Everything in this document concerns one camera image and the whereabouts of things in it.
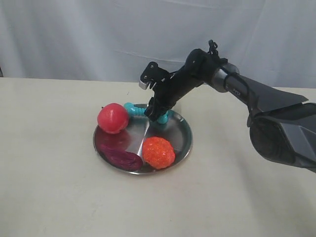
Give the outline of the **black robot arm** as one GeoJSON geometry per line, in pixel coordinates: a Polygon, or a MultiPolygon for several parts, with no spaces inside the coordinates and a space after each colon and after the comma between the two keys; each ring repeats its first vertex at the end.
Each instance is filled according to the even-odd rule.
{"type": "Polygon", "coordinates": [[[247,126],[254,149],[266,160],[316,170],[316,106],[299,94],[281,91],[239,73],[238,68],[219,56],[217,43],[209,50],[194,49],[185,64],[170,73],[156,62],[147,65],[139,85],[150,88],[145,115],[156,121],[178,100],[202,84],[218,92],[229,92],[248,109],[247,126]]]}

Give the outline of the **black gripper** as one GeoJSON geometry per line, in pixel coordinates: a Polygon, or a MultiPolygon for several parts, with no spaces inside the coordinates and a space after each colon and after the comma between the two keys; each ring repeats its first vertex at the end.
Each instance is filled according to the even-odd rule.
{"type": "Polygon", "coordinates": [[[196,87],[203,84],[201,79],[182,67],[173,77],[157,82],[153,87],[154,96],[150,99],[144,114],[153,122],[161,117],[167,117],[169,109],[175,106],[178,100],[196,87]]]}

